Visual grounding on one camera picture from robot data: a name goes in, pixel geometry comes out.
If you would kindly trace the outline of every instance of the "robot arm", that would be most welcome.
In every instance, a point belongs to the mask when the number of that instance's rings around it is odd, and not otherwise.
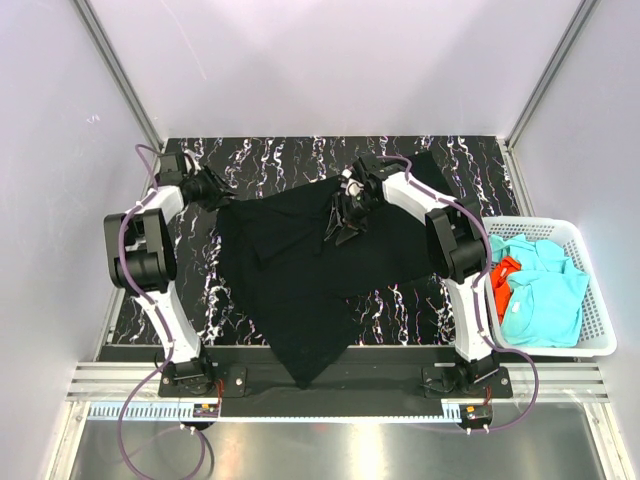
[[[141,201],[143,208],[131,218],[125,231],[127,269],[153,303],[131,288],[122,269],[118,232],[130,210],[104,220],[109,275],[116,287],[127,290],[143,308],[160,337],[165,358],[173,347],[171,363],[163,372],[168,383],[191,392],[206,391],[215,380],[214,373],[176,292],[177,265],[167,225],[190,203],[213,211],[225,205],[232,193],[215,173],[194,160],[187,162],[183,153],[162,155],[159,160],[160,172],[156,176],[159,188]],[[173,343],[169,342],[156,306]]]
[[[444,279],[451,296],[455,349],[461,358],[446,381],[468,390],[491,377],[498,371],[499,363],[483,338],[489,334],[484,282],[475,289],[480,302],[479,319],[476,318],[472,287],[486,265],[487,252],[475,226],[451,206],[457,203],[480,220],[478,201],[458,200],[441,193],[427,195],[427,187],[407,174],[404,166],[381,161],[373,154],[359,158],[342,176],[343,189],[334,195],[335,214],[328,229],[330,236],[339,230],[336,239],[339,245],[366,232],[366,215],[385,203],[399,206],[423,223],[430,262]]]

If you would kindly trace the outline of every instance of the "teal clothing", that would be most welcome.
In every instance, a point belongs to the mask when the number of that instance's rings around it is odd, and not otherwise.
[[[522,269],[507,277],[512,294],[501,325],[511,345],[574,347],[582,328],[582,301],[589,275],[550,240],[504,240],[491,235],[493,262],[510,256]]]

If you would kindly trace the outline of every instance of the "black mounting plate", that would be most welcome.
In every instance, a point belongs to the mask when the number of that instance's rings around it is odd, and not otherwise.
[[[242,366],[226,366],[219,370],[216,370],[217,378],[222,380],[224,389],[222,398],[241,398],[244,397],[245,387],[247,384],[247,369]],[[218,391],[216,386],[204,391],[193,390],[191,388],[185,388],[184,386],[171,383],[164,383],[164,375],[160,380],[160,388],[158,389],[158,396],[162,398],[182,397],[182,398],[201,398],[201,397],[217,397]]]
[[[427,384],[432,381],[437,381],[442,378],[442,373],[452,367],[423,367],[422,368],[422,381]],[[485,382],[482,382],[482,386],[478,386],[473,389],[471,393],[464,393],[458,389],[454,389],[452,392],[436,392],[429,388],[424,388],[424,396],[430,400],[442,399],[442,398],[473,398],[483,400],[487,397],[487,386],[491,387],[491,398],[513,398],[513,389],[511,388],[511,379],[509,378],[509,372],[505,367],[500,367],[494,375],[492,375]]]

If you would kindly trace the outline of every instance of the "cable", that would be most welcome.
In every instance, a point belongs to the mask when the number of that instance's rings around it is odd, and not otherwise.
[[[127,283],[131,287],[131,289],[134,292],[136,292],[138,295],[140,295],[142,298],[144,298],[147,302],[149,302],[150,305],[154,305],[155,313],[158,316],[160,323],[162,324],[162,328],[164,329],[165,334],[167,336],[167,341],[169,342],[169,345],[171,345],[171,347],[169,348],[169,352],[166,358],[164,359],[164,362],[162,362],[160,366],[156,366],[155,370],[153,370],[149,375],[143,378],[142,381],[140,381],[140,383],[136,385],[133,388],[133,390],[131,390],[131,393],[129,393],[129,396],[124,401],[124,404],[122,405],[122,409],[120,410],[120,414],[118,415],[116,430],[117,430],[118,449],[120,450],[120,454],[122,455],[122,460],[127,465],[127,467],[129,467],[129,470],[131,470],[140,479],[153,480],[152,477],[149,477],[148,475],[145,475],[144,473],[142,473],[133,464],[133,462],[131,461],[131,458],[127,454],[126,449],[124,448],[124,440],[122,438],[122,423],[124,420],[124,415],[129,407],[129,404],[131,403],[133,398],[136,396],[136,394],[140,391],[140,389],[149,380],[151,380],[157,373],[162,372],[162,370],[169,364],[169,362],[171,361],[171,358],[173,357],[173,352],[174,352],[173,336],[171,335],[171,330],[169,329],[169,325],[167,324],[167,320],[164,318],[162,311],[160,310],[156,302],[144,290],[142,290],[142,288],[140,288],[140,286],[133,279],[131,272],[129,272],[129,269],[127,268],[124,235],[127,231],[129,222],[131,221],[131,219],[134,217],[136,213],[142,210],[158,194],[158,182],[155,179],[155,176],[153,175],[153,168],[145,158],[144,154],[142,153],[142,150],[148,150],[152,152],[154,155],[161,155],[160,152],[142,144],[136,145],[135,150],[138,156],[140,157],[140,159],[142,160],[142,163],[144,164],[144,167],[151,178],[153,189],[149,192],[147,196],[145,196],[144,199],[142,199],[141,202],[138,202],[135,207],[129,210],[129,212],[125,215],[124,219],[122,220],[122,224],[120,225],[120,230],[118,231],[118,256],[120,257],[120,265],[122,266],[122,273],[125,279],[127,280]],[[192,478],[194,478],[198,474],[198,472],[200,471],[200,468],[202,468],[202,464],[204,463],[204,457],[206,453],[206,447],[205,447],[206,438],[202,434],[202,432],[195,429],[191,429],[191,434],[193,435],[194,433],[198,436],[200,440],[200,446],[201,446],[200,459],[198,461],[198,464],[194,468],[194,470],[190,474],[188,474],[186,477],[184,477],[182,480],[191,480]]]
[[[138,448],[136,448],[135,450],[133,450],[131,452],[128,452],[129,458],[135,457],[140,452],[142,452],[142,451],[146,450],[147,448],[149,448],[149,446],[152,445],[160,437],[164,437],[167,433],[175,432],[177,430],[180,430],[180,425],[173,425],[171,427],[168,427],[168,428],[165,428],[164,430],[159,431],[153,437],[147,439],[147,441],[144,442],[142,445],[140,445]],[[117,465],[119,463],[123,463],[124,462],[124,459],[122,458],[122,456],[120,456],[120,458],[117,459],[117,460],[106,460],[106,459],[103,459],[103,460],[104,460],[105,463],[109,463],[111,465]]]
[[[156,353],[153,355],[153,364],[156,366],[156,368],[160,368],[160,367],[158,366],[158,352],[156,352]]]
[[[218,414],[220,414],[220,407],[222,406],[222,394],[224,393],[224,382],[222,379],[218,379]]]
[[[411,168],[413,167],[413,163],[408,158],[403,157],[402,155],[381,155],[381,156],[378,156],[377,158],[380,160],[400,160],[404,162],[407,165],[407,168],[404,172],[404,176],[409,185],[411,185],[414,188],[417,188],[422,193],[424,193],[425,195],[428,195],[434,200],[442,202],[445,205],[456,209],[457,211],[462,213],[464,216],[466,216],[469,219],[469,221],[480,232],[480,235],[482,237],[482,243],[484,244],[485,250],[487,252],[487,262],[486,262],[486,265],[484,266],[484,269],[482,270],[482,272],[480,272],[480,274],[475,279],[471,287],[473,288],[473,308],[476,315],[476,324],[478,325],[478,331],[484,332],[484,327],[482,326],[482,323],[480,321],[480,294],[476,290],[478,285],[480,285],[480,282],[491,270],[491,262],[492,262],[491,244],[489,243],[489,236],[487,235],[484,225],[480,220],[478,220],[475,217],[475,215],[473,215],[469,210],[464,208],[462,205],[459,205],[456,202],[449,200],[448,198],[444,197],[441,193],[432,189],[431,187],[428,187],[427,185],[423,185],[422,183],[415,181],[413,177],[410,175]],[[527,405],[524,412],[522,412],[515,420],[512,420],[511,422],[508,422],[504,425],[493,427],[491,429],[492,431],[500,432],[519,424],[531,413],[531,409],[533,408],[533,406],[536,403],[536,400],[538,399],[538,391],[540,389],[540,378],[538,377],[538,369],[536,368],[536,365],[533,359],[529,355],[527,355],[526,353],[520,350],[516,350],[515,348],[499,347],[489,339],[488,335],[482,335],[482,338],[492,350],[495,350],[498,353],[515,353],[516,355],[521,356],[522,358],[525,359],[525,361],[529,365],[531,365],[531,369],[533,371],[534,387],[533,387],[533,395],[531,396],[531,401],[529,402],[529,405]]]
[[[487,386],[487,398],[485,398],[484,402],[482,402],[483,405],[489,405],[489,402],[491,402],[491,385]]]

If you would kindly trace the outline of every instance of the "black marble tabletop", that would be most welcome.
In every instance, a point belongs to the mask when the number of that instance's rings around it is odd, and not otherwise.
[[[494,137],[288,137],[171,139],[220,174],[238,199],[262,198],[339,174],[358,153],[411,155],[429,149],[458,196],[480,199],[483,216],[517,215],[511,181]],[[251,318],[233,304],[216,269],[221,242],[216,214],[190,206],[170,225],[178,261],[177,291],[205,345],[266,345]],[[349,300],[361,333],[358,345],[433,345],[452,342],[451,302],[435,276],[381,286]],[[113,344],[156,345],[140,307],[125,297]]]

